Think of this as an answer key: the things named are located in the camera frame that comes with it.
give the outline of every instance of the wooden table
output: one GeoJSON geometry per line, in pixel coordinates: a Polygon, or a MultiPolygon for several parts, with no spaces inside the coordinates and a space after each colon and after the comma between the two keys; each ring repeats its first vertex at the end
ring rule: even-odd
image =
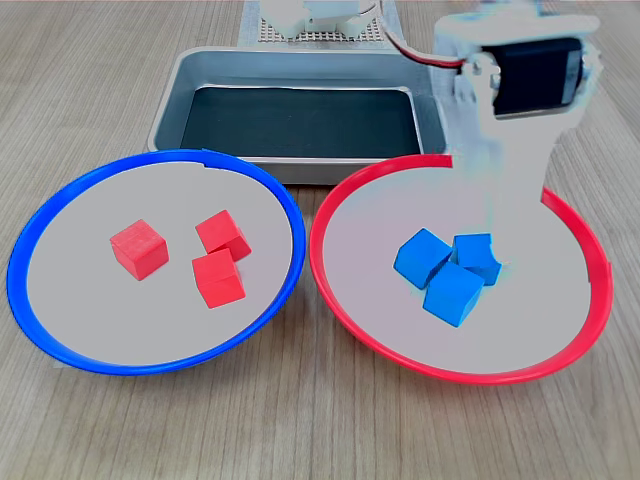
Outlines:
{"type": "MultiPolygon", "coordinates": [[[[0,479],[640,478],[640,4],[593,12],[606,72],[547,184],[590,223],[616,298],[597,345],[531,384],[424,378],[348,334],[308,265],[286,308],[239,348],[150,378],[55,362],[0,300],[0,479]]],[[[0,258],[60,187],[145,150],[178,53],[235,45],[242,2],[0,3],[0,258]]],[[[399,2],[405,35],[469,4],[399,2]]],[[[307,227],[327,189],[293,189],[307,227]]]]}

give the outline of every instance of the white robot bracket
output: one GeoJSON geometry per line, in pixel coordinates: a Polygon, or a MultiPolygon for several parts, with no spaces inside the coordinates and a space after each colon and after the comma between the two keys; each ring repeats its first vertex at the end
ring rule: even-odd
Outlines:
{"type": "Polygon", "coordinates": [[[436,24],[436,55],[465,58],[459,71],[432,69],[432,87],[454,158],[467,182],[469,201],[489,212],[496,257],[516,257],[522,219],[539,208],[551,152],[560,135],[580,123],[602,72],[599,52],[584,38],[599,21],[576,15],[540,16],[537,10],[492,10],[444,17],[436,24]],[[572,102],[562,108],[496,115],[503,72],[483,47],[555,38],[582,42],[582,77],[572,102]]]}
{"type": "Polygon", "coordinates": [[[361,0],[261,0],[262,18],[284,38],[303,32],[339,32],[358,37],[377,14],[376,3],[361,0]]]}

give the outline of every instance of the cube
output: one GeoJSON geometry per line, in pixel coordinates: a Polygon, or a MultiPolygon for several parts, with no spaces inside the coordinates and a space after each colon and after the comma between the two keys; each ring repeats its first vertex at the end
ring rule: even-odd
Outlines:
{"type": "Polygon", "coordinates": [[[242,231],[226,210],[196,226],[196,231],[207,253],[228,248],[235,262],[251,253],[242,231]]]}
{"type": "Polygon", "coordinates": [[[451,260],[484,279],[485,286],[496,284],[502,264],[491,251],[491,234],[456,235],[451,260]]]}
{"type": "Polygon", "coordinates": [[[111,238],[116,260],[137,280],[143,280],[169,261],[167,242],[144,220],[111,238]]]}
{"type": "Polygon", "coordinates": [[[429,282],[422,308],[457,328],[478,303],[483,286],[482,277],[447,262],[429,282]]]}
{"type": "Polygon", "coordinates": [[[217,250],[192,261],[196,285],[209,308],[246,296],[231,250],[217,250]]]}
{"type": "Polygon", "coordinates": [[[452,252],[449,245],[423,228],[400,247],[393,268],[414,286],[423,289],[452,252]]]}

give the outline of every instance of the red wire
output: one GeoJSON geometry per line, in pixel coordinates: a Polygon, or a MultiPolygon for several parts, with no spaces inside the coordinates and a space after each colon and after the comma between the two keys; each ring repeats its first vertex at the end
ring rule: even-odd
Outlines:
{"type": "Polygon", "coordinates": [[[387,25],[384,19],[382,1],[379,1],[378,5],[380,9],[380,23],[381,23],[382,31],[384,32],[386,37],[389,39],[391,44],[394,47],[396,47],[396,49],[406,58],[413,60],[414,62],[420,63],[422,65],[429,65],[429,66],[438,67],[438,68],[449,68],[454,70],[458,70],[460,67],[462,67],[462,65],[464,65],[465,63],[464,59],[441,60],[441,59],[435,58],[434,56],[425,55],[423,53],[417,52],[411,48],[408,48],[402,45],[400,41],[397,38],[395,38],[395,36],[387,28],[387,25]]]}
{"type": "Polygon", "coordinates": [[[389,35],[386,30],[384,30],[385,34],[387,34],[387,38],[393,44],[394,47],[398,49],[398,51],[404,55],[405,57],[413,60],[414,62],[421,63],[422,65],[430,65],[432,67],[439,68],[450,68],[450,69],[459,69],[464,65],[464,60],[437,60],[435,58],[429,58],[426,55],[420,55],[418,53],[413,53],[411,50],[402,46],[393,36],[389,35]]]}

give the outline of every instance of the blue rim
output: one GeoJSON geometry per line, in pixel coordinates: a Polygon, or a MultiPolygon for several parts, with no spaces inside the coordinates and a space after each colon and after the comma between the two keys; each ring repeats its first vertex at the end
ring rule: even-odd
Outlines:
{"type": "Polygon", "coordinates": [[[304,220],[298,205],[284,186],[263,169],[236,157],[207,150],[168,150],[144,153],[115,161],[83,175],[58,191],[40,207],[22,230],[11,253],[7,269],[7,297],[16,322],[25,335],[37,347],[62,363],[89,372],[107,375],[129,376],[166,373],[192,367],[210,360],[244,342],[266,325],[284,306],[300,278],[306,254],[306,238],[304,220]],[[262,183],[276,196],[287,214],[293,238],[291,266],[284,284],[271,305],[249,327],[225,343],[201,354],[174,362],[144,366],[114,365],[79,355],[49,335],[31,309],[27,292],[27,276],[31,256],[38,240],[49,223],[62,209],[94,185],[126,170],[169,162],[201,163],[207,168],[218,168],[241,173],[262,183]]]}

